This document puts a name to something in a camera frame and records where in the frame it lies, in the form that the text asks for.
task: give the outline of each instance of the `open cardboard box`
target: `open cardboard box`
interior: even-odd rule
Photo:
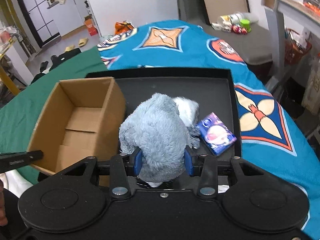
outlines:
[[[125,99],[112,77],[56,83],[39,115],[28,151],[42,150],[34,168],[46,175],[87,156],[108,160],[117,154]],[[108,178],[100,178],[101,185]]]

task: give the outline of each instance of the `white cabinet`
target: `white cabinet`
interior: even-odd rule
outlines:
[[[56,4],[49,10],[61,36],[83,25],[74,0],[66,0],[64,4]]]
[[[66,0],[64,4],[48,9],[61,36],[84,25],[84,18],[88,15],[84,1]]]
[[[89,15],[87,8],[85,7],[84,1],[85,0],[75,0],[78,12],[83,22],[84,22],[84,18]]]

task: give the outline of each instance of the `person's hand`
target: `person's hand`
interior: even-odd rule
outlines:
[[[4,209],[4,194],[3,194],[3,183],[0,180],[0,226],[6,226],[8,224],[7,217],[5,216]]]

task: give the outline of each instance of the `black tray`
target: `black tray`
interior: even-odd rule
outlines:
[[[139,68],[88,73],[86,78],[114,77],[127,101],[126,114],[154,93],[185,97],[199,103],[199,120],[214,112],[237,137],[218,159],[241,156],[240,126],[231,72],[216,68]],[[211,154],[201,140],[196,153]]]

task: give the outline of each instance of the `patterned blanket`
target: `patterned blanket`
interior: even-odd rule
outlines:
[[[199,26],[170,20],[116,35],[97,47],[109,70],[144,65],[230,69],[243,158],[305,192],[310,211],[302,229],[320,239],[320,163],[290,116],[229,44]]]

